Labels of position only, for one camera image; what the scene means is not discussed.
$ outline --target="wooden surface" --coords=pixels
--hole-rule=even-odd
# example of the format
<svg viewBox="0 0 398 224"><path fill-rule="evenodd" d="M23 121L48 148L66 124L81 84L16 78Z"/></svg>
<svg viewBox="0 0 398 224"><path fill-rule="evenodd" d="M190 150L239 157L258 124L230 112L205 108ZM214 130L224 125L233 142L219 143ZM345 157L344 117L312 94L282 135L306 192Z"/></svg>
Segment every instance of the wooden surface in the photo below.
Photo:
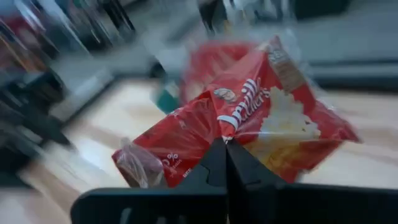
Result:
<svg viewBox="0 0 398 224"><path fill-rule="evenodd" d="M65 132L76 145L56 144L21 176L68 213L82 192L127 187L111 160L123 137L134 139L165 115L152 102L155 83L124 82L109 92ZM358 130L364 144L347 142L302 182L398 189L398 97L329 93L325 99Z"/></svg>

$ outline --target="wooden floor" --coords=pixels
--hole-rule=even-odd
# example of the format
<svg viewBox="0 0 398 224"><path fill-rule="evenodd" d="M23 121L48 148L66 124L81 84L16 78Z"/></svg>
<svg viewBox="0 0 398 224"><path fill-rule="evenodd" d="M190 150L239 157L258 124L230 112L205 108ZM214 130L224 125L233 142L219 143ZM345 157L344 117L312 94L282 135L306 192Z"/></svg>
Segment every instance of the wooden floor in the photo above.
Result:
<svg viewBox="0 0 398 224"><path fill-rule="evenodd" d="M134 139L165 116L152 102L156 86L128 81L113 88L65 130L76 146L74 151L48 144L48 154L21 173L52 208L63 211L59 219L68 222L71 204L84 191L127 187L111 154L119 148L121 138ZM329 93L324 100L339 108L365 143L346 143L305 174L302 182L398 189L398 97Z"/></svg>

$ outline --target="plastic bag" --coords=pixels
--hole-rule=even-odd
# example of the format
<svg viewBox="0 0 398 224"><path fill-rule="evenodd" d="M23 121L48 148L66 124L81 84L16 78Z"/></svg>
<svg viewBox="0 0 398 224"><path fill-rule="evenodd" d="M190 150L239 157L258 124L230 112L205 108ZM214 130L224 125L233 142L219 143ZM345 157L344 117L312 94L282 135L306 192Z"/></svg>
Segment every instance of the plastic bag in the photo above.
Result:
<svg viewBox="0 0 398 224"><path fill-rule="evenodd" d="M214 71L196 66L195 59L199 65L203 59L191 60L202 78ZM359 141L347 121L316 99L278 37L207 77L214 79L198 97L133 142L162 162L169 187L186 177L220 136L235 138L288 182L314 168L342 141ZM134 163L130 152L122 149L114 155L119 168Z"/></svg>

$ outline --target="chip bag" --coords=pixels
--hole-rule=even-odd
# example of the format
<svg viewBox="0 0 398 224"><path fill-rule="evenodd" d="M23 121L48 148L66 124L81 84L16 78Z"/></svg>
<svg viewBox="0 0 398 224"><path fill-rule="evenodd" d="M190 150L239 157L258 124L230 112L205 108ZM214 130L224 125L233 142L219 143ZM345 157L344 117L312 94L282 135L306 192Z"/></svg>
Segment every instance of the chip bag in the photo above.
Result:
<svg viewBox="0 0 398 224"><path fill-rule="evenodd" d="M316 99L278 37L212 77L199 96L114 154L127 180L137 176L130 167L140 160L131 154L144 149L162 164L167 185L174 187L222 136L237 140L268 169L293 182L342 141L359 141L347 121ZM141 161L141 170L154 170L153 161ZM146 181L149 187L158 183Z"/></svg>

